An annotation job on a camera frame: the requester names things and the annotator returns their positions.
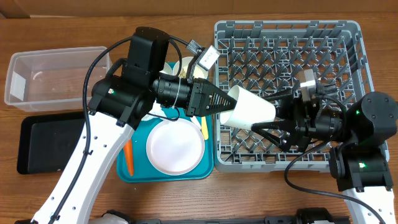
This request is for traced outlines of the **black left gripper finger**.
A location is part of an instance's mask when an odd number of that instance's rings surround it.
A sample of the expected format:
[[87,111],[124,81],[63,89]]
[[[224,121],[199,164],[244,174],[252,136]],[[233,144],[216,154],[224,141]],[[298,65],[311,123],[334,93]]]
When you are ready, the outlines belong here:
[[209,104],[210,105],[235,105],[237,101],[224,90],[220,89],[212,82],[209,82],[208,87]]
[[207,105],[205,107],[205,113],[204,116],[212,115],[212,114],[217,114],[217,113],[222,113],[225,111],[230,111],[235,108],[235,104],[228,104],[228,105]]

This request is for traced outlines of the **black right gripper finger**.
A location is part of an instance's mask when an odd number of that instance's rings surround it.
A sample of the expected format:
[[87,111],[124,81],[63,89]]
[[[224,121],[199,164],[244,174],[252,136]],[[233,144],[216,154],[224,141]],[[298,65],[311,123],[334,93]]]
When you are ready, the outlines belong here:
[[[290,149],[292,146],[297,144],[297,133],[296,133],[296,122],[289,120],[273,121],[273,122],[262,122],[254,123],[251,125],[251,131],[264,137],[279,149]],[[277,137],[267,131],[280,130],[285,131],[285,135],[281,138]]]
[[278,91],[274,94],[264,96],[263,99],[267,100],[267,101],[278,101],[278,100],[291,101],[294,99],[294,90],[286,89],[286,90]]

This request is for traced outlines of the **white plastic fork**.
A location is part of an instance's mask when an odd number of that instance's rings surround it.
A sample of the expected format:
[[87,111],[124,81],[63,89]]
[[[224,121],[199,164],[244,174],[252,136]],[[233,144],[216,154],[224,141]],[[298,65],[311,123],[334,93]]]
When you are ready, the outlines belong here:
[[192,116],[192,117],[190,118],[190,120],[191,120],[191,122],[192,122],[198,129],[201,129],[201,124],[200,124],[200,122],[198,121],[198,119],[197,119],[196,116]]

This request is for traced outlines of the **yellow plastic spoon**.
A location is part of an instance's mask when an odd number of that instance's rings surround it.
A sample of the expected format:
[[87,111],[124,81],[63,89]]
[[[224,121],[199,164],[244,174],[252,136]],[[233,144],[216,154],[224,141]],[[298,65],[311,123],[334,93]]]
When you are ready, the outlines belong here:
[[208,140],[209,133],[208,133],[208,126],[207,126],[207,122],[206,122],[206,117],[205,116],[201,117],[201,132],[202,132],[204,140]]

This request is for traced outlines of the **white paper cup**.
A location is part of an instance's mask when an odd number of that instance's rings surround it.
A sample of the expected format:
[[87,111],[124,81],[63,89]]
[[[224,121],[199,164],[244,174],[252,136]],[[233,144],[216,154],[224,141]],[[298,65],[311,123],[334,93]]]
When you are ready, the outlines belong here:
[[275,106],[245,88],[235,85],[228,95],[236,100],[233,110],[220,113],[220,124],[250,130],[254,123],[272,122]]

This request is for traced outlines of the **white plate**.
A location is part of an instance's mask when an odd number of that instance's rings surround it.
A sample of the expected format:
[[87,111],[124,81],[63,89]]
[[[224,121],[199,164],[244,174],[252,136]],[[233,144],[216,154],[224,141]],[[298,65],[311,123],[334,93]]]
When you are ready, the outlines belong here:
[[205,140],[201,131],[190,121],[162,121],[155,125],[146,142],[149,162],[159,172],[183,175],[201,162]]

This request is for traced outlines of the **white napkin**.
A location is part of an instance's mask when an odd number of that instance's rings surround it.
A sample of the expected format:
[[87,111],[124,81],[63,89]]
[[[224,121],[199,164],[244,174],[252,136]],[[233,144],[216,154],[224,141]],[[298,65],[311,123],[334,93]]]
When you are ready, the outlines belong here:
[[152,109],[142,118],[143,121],[149,121],[151,119],[160,118],[162,120],[173,120],[173,118],[166,117],[166,114],[162,110],[162,107],[158,103],[154,103]]

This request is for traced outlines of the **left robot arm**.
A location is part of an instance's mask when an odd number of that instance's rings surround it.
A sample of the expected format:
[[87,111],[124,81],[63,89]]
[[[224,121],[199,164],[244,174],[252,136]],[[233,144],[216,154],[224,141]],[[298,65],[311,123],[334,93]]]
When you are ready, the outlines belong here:
[[[233,110],[237,101],[203,78],[220,54],[152,27],[138,27],[126,38],[127,57],[118,59],[93,88],[83,87],[85,123],[81,136],[52,193],[31,218],[32,223],[88,223],[105,178],[142,118],[159,103],[189,117]],[[193,54],[187,76],[163,72],[168,47],[184,45]]]

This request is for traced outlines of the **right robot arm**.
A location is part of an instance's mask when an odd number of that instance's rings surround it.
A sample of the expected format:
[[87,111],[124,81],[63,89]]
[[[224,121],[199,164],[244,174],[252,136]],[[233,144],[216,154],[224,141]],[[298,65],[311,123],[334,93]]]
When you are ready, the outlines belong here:
[[388,94],[373,91],[350,107],[326,93],[317,93],[314,103],[294,98],[291,91],[268,97],[285,100],[277,108],[278,121],[254,123],[251,130],[282,151],[298,147],[300,155],[285,168],[284,175],[306,155],[319,151],[329,142],[330,174],[338,193],[292,188],[327,197],[340,198],[349,208],[354,223],[395,223],[393,180],[385,141],[397,133],[397,102]]

